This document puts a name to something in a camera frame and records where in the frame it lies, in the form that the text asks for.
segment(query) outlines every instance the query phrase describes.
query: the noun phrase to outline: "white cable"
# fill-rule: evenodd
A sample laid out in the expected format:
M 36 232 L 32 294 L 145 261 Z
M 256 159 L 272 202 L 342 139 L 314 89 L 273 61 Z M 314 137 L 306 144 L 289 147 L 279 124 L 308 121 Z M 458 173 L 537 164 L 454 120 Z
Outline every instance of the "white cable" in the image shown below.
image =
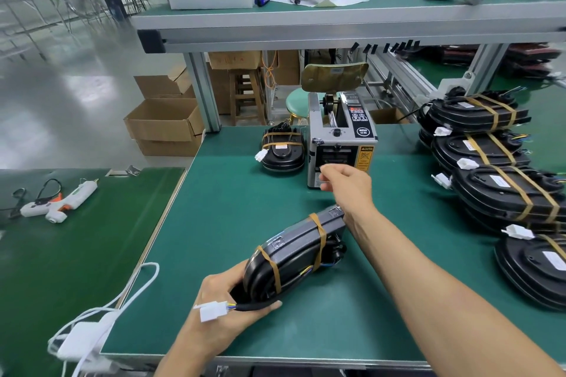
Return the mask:
M 128 289 L 131 287 L 131 285 L 133 284 L 135 278 L 137 277 L 137 275 L 139 274 L 140 270 L 143 267 L 146 266 L 153 266 L 155 267 L 155 273 L 153 273 L 153 276 L 144 284 L 144 286 L 142 286 L 141 288 L 139 288 L 137 290 L 137 292 L 132 295 L 132 297 L 120 308 L 120 309 L 115 309 L 115 308 L 110 308 L 110 306 L 112 304 L 114 304 L 116 301 L 118 301 L 122 295 L 124 295 Z M 104 305 L 103 307 L 95 307 L 94 309 L 88 309 L 83 311 L 81 314 L 79 314 L 76 318 L 74 318 L 71 322 L 68 322 L 67 324 L 65 324 L 59 331 L 57 331 L 55 333 L 55 335 L 53 337 L 51 337 L 49 339 L 49 341 L 47 342 L 47 352 L 52 354 L 52 355 L 56 355 L 58 349 L 53 350 L 53 342 L 55 340 L 64 340 L 67 337 L 67 334 L 61 334 L 65 329 L 67 329 L 69 326 L 74 325 L 77 322 L 80 322 L 81 320 L 84 320 L 90 316 L 93 316 L 101 311 L 119 311 L 120 313 L 122 313 L 125 309 L 127 309 L 132 302 L 134 302 L 136 300 L 136 298 L 138 298 L 139 295 L 141 295 L 142 292 L 145 291 L 145 289 L 147 289 L 152 283 L 153 281 L 157 278 L 157 275 L 159 274 L 159 264 L 156 262 L 146 262 L 143 263 L 142 265 L 139 266 L 137 272 L 135 272 L 134 274 L 132 274 L 131 278 L 128 280 L 128 283 L 126 284 L 126 287 L 123 289 L 123 291 L 116 296 L 116 298 L 114 298 L 112 301 L 110 301 L 108 304 Z M 101 338 L 106 334 L 106 332 L 110 329 L 110 327 L 112 326 L 113 323 L 110 323 L 108 325 L 108 328 L 106 328 L 101 336 L 95 341 L 94 345 L 92 346 L 92 348 L 94 348 L 94 346 L 101 340 Z M 83 357 L 81 357 L 80 361 L 77 363 L 75 370 L 73 371 L 73 377 L 78 377 L 79 373 L 80 373 L 80 369 L 82 367 L 82 365 L 84 364 L 84 361 L 87 359 L 87 357 L 89 356 L 89 354 L 92 351 L 92 348 L 89 352 L 85 353 L 83 355 Z M 65 372 L 67 370 L 67 362 L 63 361 L 63 376 L 65 375 Z

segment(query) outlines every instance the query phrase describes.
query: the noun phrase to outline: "hand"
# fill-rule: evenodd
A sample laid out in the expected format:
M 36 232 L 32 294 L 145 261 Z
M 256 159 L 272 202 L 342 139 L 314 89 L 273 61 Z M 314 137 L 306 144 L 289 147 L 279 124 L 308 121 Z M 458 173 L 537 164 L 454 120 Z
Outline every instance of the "hand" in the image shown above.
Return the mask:
M 322 191 L 334 193 L 336 203 L 346 215 L 346 221 L 375 210 L 371 197 L 371 177 L 346 164 L 325 164 L 320 168 Z
M 242 261 L 224 273 L 205 277 L 195 305 L 211 301 L 234 303 L 230 291 L 242 281 L 246 263 L 247 261 Z M 262 310 L 232 310 L 226 316 L 208 322 L 201 322 L 200 311 L 191 309 L 155 376 L 198 376 L 206 363 L 225 351 L 247 327 L 279 307 L 281 302 L 276 301 Z

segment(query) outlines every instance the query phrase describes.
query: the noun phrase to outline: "yellow warning sticker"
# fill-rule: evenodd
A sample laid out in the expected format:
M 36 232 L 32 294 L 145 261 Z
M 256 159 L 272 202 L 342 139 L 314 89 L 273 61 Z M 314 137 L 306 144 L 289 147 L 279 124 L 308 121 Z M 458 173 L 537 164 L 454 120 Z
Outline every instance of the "yellow warning sticker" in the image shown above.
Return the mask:
M 360 146 L 358 152 L 358 161 L 356 162 L 356 168 L 367 172 L 370 169 L 371 156 L 374 153 L 373 146 Z

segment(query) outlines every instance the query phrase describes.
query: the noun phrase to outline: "person's left hand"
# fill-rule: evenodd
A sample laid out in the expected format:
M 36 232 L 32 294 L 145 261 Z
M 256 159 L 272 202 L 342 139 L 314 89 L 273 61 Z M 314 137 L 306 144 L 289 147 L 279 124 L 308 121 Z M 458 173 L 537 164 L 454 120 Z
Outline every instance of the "person's left hand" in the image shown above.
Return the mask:
M 246 263 L 247 261 L 242 261 L 224 273 L 205 277 L 196 296 L 195 305 L 211 301 L 234 303 L 230 291 L 242 281 Z M 192 375 L 190 371 L 195 367 L 197 369 L 193 372 L 198 375 L 207 362 L 225 351 L 247 327 L 279 307 L 281 302 L 276 301 L 269 307 L 257 311 L 232 310 L 226 316 L 208 322 L 200 321 L 200 310 L 191 309 L 175 343 L 161 361 L 155 376 Z M 180 366 L 185 373 L 180 373 L 177 367 L 173 368 L 173 363 Z M 188 363 L 191 364 L 190 370 L 187 369 Z

